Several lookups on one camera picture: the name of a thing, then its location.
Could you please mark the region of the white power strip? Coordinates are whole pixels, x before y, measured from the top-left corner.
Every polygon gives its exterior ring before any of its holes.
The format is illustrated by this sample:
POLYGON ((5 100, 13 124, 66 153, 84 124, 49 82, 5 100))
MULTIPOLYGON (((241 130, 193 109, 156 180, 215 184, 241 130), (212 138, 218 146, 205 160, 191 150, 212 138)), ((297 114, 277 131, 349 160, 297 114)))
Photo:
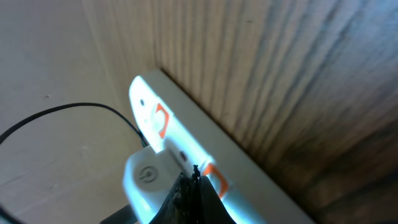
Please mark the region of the white power strip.
POLYGON ((147 146, 187 156, 198 165, 236 223, 310 223, 311 218, 166 74, 135 77, 129 99, 147 146))

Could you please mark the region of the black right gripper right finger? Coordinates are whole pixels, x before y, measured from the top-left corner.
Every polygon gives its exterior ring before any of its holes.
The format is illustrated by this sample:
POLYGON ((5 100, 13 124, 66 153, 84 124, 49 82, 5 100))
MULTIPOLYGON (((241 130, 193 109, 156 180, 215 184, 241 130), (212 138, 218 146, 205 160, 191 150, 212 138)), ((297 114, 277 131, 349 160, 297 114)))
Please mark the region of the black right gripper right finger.
POLYGON ((219 199, 210 180, 202 176, 198 165, 193 166, 193 223, 201 224, 235 224, 223 203, 219 199))

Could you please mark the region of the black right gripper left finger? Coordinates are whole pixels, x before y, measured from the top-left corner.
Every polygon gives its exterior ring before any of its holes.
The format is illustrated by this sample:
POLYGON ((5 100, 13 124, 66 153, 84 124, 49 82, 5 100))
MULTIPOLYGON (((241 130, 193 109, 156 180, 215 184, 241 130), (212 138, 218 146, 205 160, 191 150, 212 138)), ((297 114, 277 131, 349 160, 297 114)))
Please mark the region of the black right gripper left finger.
POLYGON ((193 180, 180 173, 150 224, 189 224, 193 214, 193 180))

